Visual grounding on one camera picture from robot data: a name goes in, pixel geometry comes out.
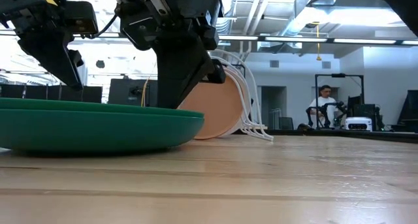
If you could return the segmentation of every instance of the white shirt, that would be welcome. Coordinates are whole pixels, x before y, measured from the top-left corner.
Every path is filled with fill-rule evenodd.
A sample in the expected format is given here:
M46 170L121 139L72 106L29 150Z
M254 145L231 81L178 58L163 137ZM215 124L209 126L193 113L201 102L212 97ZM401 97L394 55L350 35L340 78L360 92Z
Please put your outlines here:
M315 107L316 106L316 100L317 99L314 99L312 101L311 105L309 105L309 107ZM318 106L323 106L323 105L325 105L327 103L336 103L336 101L332 97L328 97L328 98L318 97ZM337 110L338 109L337 109L336 106L328 106L328 108L327 108L328 119L331 122L331 124L329 125L329 127L334 127L334 113ZM315 115L311 115L311 117L312 117L312 121L313 121L313 126L316 127L316 114ZM325 117L321 117L319 120L322 123L322 125L325 124Z

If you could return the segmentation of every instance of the wooden table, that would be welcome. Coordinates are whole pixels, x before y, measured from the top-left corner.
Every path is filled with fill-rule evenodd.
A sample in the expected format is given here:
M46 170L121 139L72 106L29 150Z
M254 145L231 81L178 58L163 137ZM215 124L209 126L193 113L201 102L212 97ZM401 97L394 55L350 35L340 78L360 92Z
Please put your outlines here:
M418 223L418 146L249 136L116 158L0 154L0 224Z

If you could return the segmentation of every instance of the tan plate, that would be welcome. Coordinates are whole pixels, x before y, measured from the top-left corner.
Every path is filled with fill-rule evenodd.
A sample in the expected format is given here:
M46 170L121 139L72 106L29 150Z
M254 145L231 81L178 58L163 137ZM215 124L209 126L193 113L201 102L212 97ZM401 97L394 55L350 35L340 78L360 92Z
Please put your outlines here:
M236 125L244 111L238 88L228 76L224 84L199 83L179 108L204 113L197 140L223 135Z

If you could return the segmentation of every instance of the green plate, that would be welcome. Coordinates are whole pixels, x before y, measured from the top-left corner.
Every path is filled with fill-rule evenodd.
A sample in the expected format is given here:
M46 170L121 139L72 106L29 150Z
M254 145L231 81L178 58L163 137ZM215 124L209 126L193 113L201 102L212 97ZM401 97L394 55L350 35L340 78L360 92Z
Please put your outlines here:
M83 112L117 112L131 114L157 114L169 116L189 116L203 118L203 113L188 110L172 110L153 107L125 106L117 104L80 103L71 101L9 99L0 98L0 109L25 110L70 110Z
M0 110L0 148L42 153L130 153L179 146L199 117L63 110Z

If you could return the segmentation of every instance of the person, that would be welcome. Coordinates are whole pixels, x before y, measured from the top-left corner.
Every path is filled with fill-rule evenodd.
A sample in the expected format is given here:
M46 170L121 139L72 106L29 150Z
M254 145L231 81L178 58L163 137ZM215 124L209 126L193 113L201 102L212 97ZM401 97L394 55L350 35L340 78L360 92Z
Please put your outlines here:
M316 101L318 101L318 106L323 106L327 103L336 103L335 99L330 97L331 95L331 87L328 85L324 85L319 88L319 97L317 99L314 99L309 107L315 107ZM328 106L327 108L327 116L330 121L329 127L334 127L334 113L337 111L336 106ZM311 115L316 116L316 109L311 109ZM321 124L319 126L323 126L325 124L325 112L318 112L319 115L319 121ZM314 125L316 125L316 118L313 119Z

